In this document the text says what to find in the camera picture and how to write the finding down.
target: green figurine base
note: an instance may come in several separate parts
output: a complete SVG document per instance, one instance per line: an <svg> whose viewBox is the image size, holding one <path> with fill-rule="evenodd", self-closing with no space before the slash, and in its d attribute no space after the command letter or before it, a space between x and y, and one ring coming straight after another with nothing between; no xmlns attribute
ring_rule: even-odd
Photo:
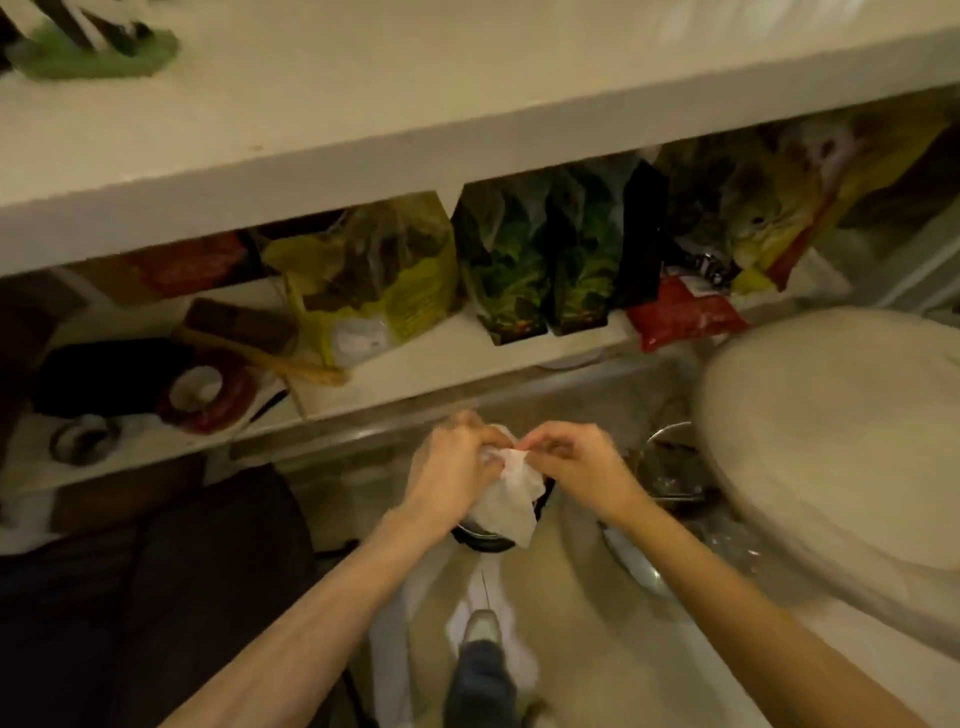
<svg viewBox="0 0 960 728"><path fill-rule="evenodd" d="M24 76L35 81L122 79L153 76L180 50L170 31L154 31L137 41L136 55L112 48L96 52L78 48L54 23L46 21L30 37L7 49L7 57Z"/></svg>

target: forearm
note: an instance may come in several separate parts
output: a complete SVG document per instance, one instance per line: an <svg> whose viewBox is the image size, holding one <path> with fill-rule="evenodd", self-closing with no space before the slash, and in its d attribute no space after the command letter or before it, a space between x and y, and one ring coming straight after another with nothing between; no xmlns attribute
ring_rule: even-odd
<svg viewBox="0 0 960 728"><path fill-rule="evenodd" d="M660 571L775 728L924 726L649 498L620 527Z"/></svg>
<svg viewBox="0 0 960 728"><path fill-rule="evenodd" d="M162 724L300 728L307 724L435 534L402 509Z"/></svg>

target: red bag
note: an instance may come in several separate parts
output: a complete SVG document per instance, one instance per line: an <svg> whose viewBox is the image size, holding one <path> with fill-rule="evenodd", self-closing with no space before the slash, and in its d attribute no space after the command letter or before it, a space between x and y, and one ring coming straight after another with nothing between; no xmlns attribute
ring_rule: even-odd
<svg viewBox="0 0 960 728"><path fill-rule="evenodd" d="M693 275L660 279L657 300L627 309L641 347L653 352L674 341L735 333L749 327L725 296Z"/></svg>

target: red tape roll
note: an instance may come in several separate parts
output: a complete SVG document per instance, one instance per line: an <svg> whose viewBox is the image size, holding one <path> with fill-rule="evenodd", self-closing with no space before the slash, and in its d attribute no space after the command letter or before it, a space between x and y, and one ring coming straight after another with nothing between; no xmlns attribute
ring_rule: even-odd
<svg viewBox="0 0 960 728"><path fill-rule="evenodd" d="M204 390L210 389L216 394L204 400ZM199 352L190 368L164 389L156 413L168 425L210 435L239 422L254 397L256 381L246 360L224 349L210 349Z"/></svg>

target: person's left hand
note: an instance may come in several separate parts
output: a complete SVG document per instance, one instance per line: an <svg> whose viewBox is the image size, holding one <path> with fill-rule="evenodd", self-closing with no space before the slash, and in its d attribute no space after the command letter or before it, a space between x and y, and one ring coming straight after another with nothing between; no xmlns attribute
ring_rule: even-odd
<svg viewBox="0 0 960 728"><path fill-rule="evenodd" d="M440 539L459 523L503 472L503 462L480 460L480 448L512 448L503 432L476 412L458 412L438 425L414 455L401 508Z"/></svg>

